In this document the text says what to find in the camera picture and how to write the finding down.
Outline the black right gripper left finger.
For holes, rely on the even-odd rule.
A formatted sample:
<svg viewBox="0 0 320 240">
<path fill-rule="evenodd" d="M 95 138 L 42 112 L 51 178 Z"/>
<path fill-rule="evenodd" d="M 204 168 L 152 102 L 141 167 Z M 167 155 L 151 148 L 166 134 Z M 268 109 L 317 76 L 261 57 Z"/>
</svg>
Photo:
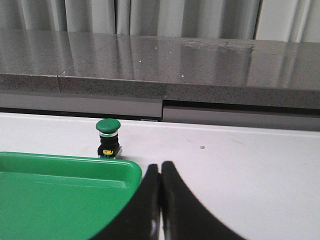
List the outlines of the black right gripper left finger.
<svg viewBox="0 0 320 240">
<path fill-rule="evenodd" d="M 137 191 L 93 240 L 157 240 L 160 228 L 160 174 L 150 164 Z"/>
</svg>

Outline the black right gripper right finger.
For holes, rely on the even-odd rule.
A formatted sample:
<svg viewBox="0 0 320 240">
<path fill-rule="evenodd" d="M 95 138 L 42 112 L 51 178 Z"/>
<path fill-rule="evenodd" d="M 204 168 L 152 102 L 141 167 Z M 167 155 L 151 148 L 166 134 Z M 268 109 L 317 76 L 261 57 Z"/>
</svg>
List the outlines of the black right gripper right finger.
<svg viewBox="0 0 320 240">
<path fill-rule="evenodd" d="M 161 200 L 166 240 L 242 240 L 212 215 L 187 187 L 171 161 L 161 166 Z"/>
</svg>

